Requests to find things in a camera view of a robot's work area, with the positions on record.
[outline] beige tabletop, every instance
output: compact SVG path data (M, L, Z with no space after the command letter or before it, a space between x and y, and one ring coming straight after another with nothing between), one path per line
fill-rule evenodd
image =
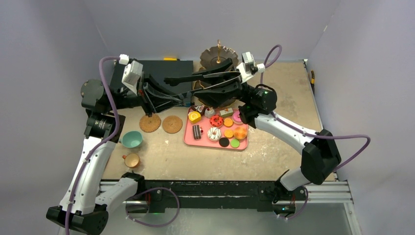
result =
M259 75L249 81L252 86L258 83ZM277 92L278 114L304 127L321 130L303 63L275 63L266 70L264 83ZM242 103L237 101L232 107L238 105ZM186 145L183 135L187 110L177 107L158 114L161 120L170 115L183 120L183 128L176 134L166 133L161 126L155 132L145 133L139 127L139 120L144 115L142 108L119 110L126 116L121 136L138 130L143 134L143 143L132 149L117 144L103 179L119 179L125 172L131 172L122 158L129 153L140 156L140 165L133 171L146 179L276 180L287 169L300 166L301 156L293 148L271 134L251 127L248 129L248 147L244 151Z

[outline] gray wall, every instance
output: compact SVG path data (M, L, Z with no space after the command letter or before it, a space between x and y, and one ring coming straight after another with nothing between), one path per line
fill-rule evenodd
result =
M0 32L0 234L56 234L45 215L79 161L79 90L107 50L82 0L2 0Z
M308 58L340 0L85 0L111 53L197 59L222 44L264 59Z
M342 1L308 61L326 128L372 137L339 170L367 235L415 231L414 8L413 0ZM338 142L343 158L362 144Z

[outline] mug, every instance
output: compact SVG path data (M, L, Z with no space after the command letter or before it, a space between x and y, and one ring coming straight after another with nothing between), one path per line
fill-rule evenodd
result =
M142 143L142 134L139 131L129 131L119 142L126 148L135 148Z
M135 153L122 156L124 164L129 168L135 168L140 164L140 157Z

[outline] pink tray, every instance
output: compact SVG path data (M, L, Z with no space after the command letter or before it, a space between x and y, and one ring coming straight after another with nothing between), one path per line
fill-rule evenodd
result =
M222 147L222 146L220 146L219 141L218 142L213 142L213 141L209 140L209 138L208 138L208 130L212 126L209 123L209 118L207 118L205 116L202 116L202 120L198 121L195 124L192 124L188 118L186 120L187 121L186 121L185 130L184 130L184 138L183 138L183 140L188 145L201 146L201 147L212 147L212 148L222 148L222 149L225 148L225 149L231 149L231 150L244 150L248 146L248 137L246 137L245 139L241 140L240 141L240 145L237 148L232 148L231 144L229 144L227 147ZM200 125L200 127L202 127L202 129L203 129L202 138L200 140L195 140L193 138L193 131L192 131L192 126L193 125ZM226 127L226 126L223 125L220 128L220 130L222 132L222 137L225 137L223 135L223 133L224 133L224 131L226 129L234 130L238 126L244 126L246 129L248 129L248 125L247 124L238 125L238 124L235 124L234 123L231 127Z

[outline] orange cookie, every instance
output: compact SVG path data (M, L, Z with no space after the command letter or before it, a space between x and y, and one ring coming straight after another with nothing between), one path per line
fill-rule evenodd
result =
M225 120L223 120L223 124L227 127L231 127L233 125L232 118L230 117L225 118Z
M230 139L230 138L232 138L232 137L233 137L233 130L231 130L231 129L225 130L225 132L223 133L223 135L224 135L226 138Z
M235 136L235 139L237 140L243 140L248 135L248 131L246 128L242 126L238 126L233 130L233 136Z

